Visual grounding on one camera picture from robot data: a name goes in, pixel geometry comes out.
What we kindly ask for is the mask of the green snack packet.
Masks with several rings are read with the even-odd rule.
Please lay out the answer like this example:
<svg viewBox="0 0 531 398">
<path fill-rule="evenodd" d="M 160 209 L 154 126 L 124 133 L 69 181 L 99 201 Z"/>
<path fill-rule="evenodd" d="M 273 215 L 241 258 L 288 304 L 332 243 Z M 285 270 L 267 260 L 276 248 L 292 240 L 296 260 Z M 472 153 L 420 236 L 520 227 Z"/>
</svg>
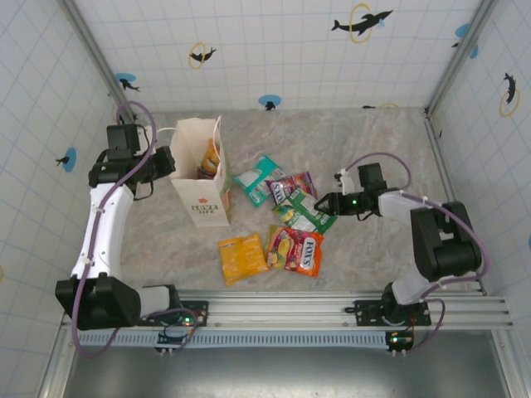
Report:
<svg viewBox="0 0 531 398">
<path fill-rule="evenodd" d="M 337 220 L 314 208 L 317 200 L 309 193 L 296 188 L 273 209 L 279 220 L 289 228 L 324 234 Z"/>
</svg>

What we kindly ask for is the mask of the small purple red candy bag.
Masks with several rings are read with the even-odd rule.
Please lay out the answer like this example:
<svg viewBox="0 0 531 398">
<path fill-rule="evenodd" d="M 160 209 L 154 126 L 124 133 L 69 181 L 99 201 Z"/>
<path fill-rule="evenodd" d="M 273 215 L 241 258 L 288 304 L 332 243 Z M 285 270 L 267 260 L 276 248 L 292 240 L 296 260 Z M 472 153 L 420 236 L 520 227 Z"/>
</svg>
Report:
<svg viewBox="0 0 531 398">
<path fill-rule="evenodd" d="M 278 180 L 267 181 L 266 185 L 270 189 L 270 193 L 277 206 L 297 188 L 314 198 L 317 197 L 317 191 L 309 172 L 302 172 L 292 176 L 282 177 Z"/>
</svg>

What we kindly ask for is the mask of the orange Fox's candy bag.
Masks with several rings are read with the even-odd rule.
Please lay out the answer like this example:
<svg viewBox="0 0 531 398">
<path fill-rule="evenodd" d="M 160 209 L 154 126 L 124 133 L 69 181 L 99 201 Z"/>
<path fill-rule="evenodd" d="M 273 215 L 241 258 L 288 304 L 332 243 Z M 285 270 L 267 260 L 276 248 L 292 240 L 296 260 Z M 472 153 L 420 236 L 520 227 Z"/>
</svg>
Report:
<svg viewBox="0 0 531 398">
<path fill-rule="evenodd" d="M 284 269 L 312 278 L 319 275 L 324 237 L 316 232 L 271 226 L 265 245 L 270 268 Z"/>
</svg>

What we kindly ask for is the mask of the teal snack packet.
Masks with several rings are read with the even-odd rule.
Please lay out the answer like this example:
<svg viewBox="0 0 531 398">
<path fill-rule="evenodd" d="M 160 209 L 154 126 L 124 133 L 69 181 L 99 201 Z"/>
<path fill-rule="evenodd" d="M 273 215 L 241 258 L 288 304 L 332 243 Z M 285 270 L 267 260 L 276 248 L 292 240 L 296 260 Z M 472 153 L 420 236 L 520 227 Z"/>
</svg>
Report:
<svg viewBox="0 0 531 398">
<path fill-rule="evenodd" d="M 256 165 L 247 171 L 234 176 L 237 183 L 254 207 L 261 206 L 271 195 L 267 183 L 277 181 L 287 174 L 266 155 L 260 155 Z"/>
</svg>

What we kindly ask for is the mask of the orange snack bag green lettering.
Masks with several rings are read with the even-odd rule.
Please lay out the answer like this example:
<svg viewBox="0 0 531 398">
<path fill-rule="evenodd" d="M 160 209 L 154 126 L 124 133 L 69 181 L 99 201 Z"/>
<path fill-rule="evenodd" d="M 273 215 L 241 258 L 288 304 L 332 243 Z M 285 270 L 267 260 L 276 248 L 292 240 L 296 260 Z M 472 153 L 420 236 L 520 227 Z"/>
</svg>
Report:
<svg viewBox="0 0 531 398">
<path fill-rule="evenodd" d="M 208 139 L 207 150 L 201 161 L 201 166 L 206 169 L 218 168 L 220 157 L 218 154 L 217 146 L 212 138 Z"/>
</svg>

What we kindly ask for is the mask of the white paper bag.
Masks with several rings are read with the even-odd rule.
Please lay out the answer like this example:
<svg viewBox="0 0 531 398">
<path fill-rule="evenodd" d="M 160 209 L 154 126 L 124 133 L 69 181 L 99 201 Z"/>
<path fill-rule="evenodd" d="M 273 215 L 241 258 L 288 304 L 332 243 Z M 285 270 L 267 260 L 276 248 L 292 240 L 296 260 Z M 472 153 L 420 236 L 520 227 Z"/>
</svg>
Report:
<svg viewBox="0 0 531 398">
<path fill-rule="evenodd" d="M 212 138 L 220 157 L 213 180 L 197 179 Z M 197 227 L 229 226 L 231 222 L 231 166 L 222 142 L 222 118 L 181 119 L 173 129 L 169 149 L 175 171 L 169 175 L 175 191 Z"/>
</svg>

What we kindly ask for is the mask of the plain yellow snack bag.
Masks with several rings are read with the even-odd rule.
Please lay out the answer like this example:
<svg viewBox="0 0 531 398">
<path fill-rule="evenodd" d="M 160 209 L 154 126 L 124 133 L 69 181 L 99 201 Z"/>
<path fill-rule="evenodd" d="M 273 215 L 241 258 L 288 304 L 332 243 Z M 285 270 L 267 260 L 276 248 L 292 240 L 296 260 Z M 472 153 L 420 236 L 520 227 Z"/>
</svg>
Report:
<svg viewBox="0 0 531 398">
<path fill-rule="evenodd" d="M 225 285 L 268 272 L 261 238 L 258 233 L 238 236 L 218 243 Z"/>
</svg>

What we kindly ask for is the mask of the small black controller board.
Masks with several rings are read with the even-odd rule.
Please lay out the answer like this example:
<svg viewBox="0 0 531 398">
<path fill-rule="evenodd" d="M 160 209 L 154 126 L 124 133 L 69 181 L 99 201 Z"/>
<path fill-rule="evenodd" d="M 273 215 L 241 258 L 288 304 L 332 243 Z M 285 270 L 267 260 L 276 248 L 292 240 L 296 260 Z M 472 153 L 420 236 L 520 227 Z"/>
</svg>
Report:
<svg viewBox="0 0 531 398">
<path fill-rule="evenodd" d="M 187 341 L 187 339 L 187 334 L 183 334 L 180 336 L 169 336 L 165 333 L 160 333 L 158 335 L 155 350 L 161 356 L 164 356 L 166 354 L 172 356 L 174 353 L 182 350 L 183 344 Z"/>
<path fill-rule="evenodd" d="M 396 356 L 398 353 L 404 354 L 413 348 L 414 332 L 411 330 L 386 332 L 385 339 L 387 350 Z"/>
</svg>

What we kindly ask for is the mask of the aluminium side rail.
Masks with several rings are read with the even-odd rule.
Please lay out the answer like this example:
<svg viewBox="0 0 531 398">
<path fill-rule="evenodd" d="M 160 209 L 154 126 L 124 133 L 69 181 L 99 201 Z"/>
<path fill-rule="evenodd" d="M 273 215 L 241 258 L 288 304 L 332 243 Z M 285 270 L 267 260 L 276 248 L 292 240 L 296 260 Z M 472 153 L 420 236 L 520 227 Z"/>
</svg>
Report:
<svg viewBox="0 0 531 398">
<path fill-rule="evenodd" d="M 451 182 L 451 176 L 448 172 L 446 161 L 443 157 L 439 138 L 435 130 L 435 125 L 433 124 L 433 118 L 428 114 L 428 109 L 424 109 L 424 114 L 426 134 L 431 145 L 431 151 L 435 157 L 436 167 L 441 179 L 446 199 L 448 201 L 454 201 L 456 199 L 455 190 Z"/>
</svg>

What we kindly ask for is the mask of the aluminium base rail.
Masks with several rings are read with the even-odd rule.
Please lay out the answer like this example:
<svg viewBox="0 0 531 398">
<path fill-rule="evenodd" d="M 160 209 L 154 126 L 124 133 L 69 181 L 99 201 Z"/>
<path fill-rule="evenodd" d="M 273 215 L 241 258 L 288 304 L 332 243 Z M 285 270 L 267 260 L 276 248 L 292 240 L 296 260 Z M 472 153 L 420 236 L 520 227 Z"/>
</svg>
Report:
<svg viewBox="0 0 531 398">
<path fill-rule="evenodd" d="M 207 330 L 335 330 L 355 329 L 356 318 L 344 309 L 357 300 L 377 300 L 374 292 L 266 292 L 182 290 L 180 298 L 209 302 Z M 501 296 L 478 292 L 440 292 L 429 297 L 431 320 L 436 323 L 446 304 L 442 331 L 510 330 L 514 327 Z"/>
</svg>

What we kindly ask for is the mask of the aluminium frame post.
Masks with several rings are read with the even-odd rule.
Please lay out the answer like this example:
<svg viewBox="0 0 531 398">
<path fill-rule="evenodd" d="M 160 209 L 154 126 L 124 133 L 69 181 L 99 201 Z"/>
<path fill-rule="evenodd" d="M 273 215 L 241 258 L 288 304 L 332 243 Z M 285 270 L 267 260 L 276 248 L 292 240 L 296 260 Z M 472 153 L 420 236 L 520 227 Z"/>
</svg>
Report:
<svg viewBox="0 0 531 398">
<path fill-rule="evenodd" d="M 432 119 L 436 111 L 440 108 L 444 98 L 448 95 L 452 85 L 458 77 L 460 70 L 470 58 L 470 53 L 478 44 L 481 32 L 489 21 L 499 0 L 481 0 L 479 6 L 470 21 L 465 35 L 461 38 L 456 53 L 451 58 L 451 62 L 446 67 L 435 93 L 431 97 L 428 106 L 425 108 L 426 117 Z"/>
<path fill-rule="evenodd" d="M 104 81 L 109 96 L 113 99 L 116 105 L 122 104 L 127 100 L 124 91 L 119 87 L 118 81 L 114 77 L 114 73 L 92 35 L 90 28 L 86 24 L 85 19 L 81 15 L 80 9 L 76 5 L 75 0 L 58 0 L 58 3 L 61 10 L 65 13 L 72 29 L 78 36 L 82 46 L 88 53 L 90 60 L 95 65 L 100 78 Z"/>
</svg>

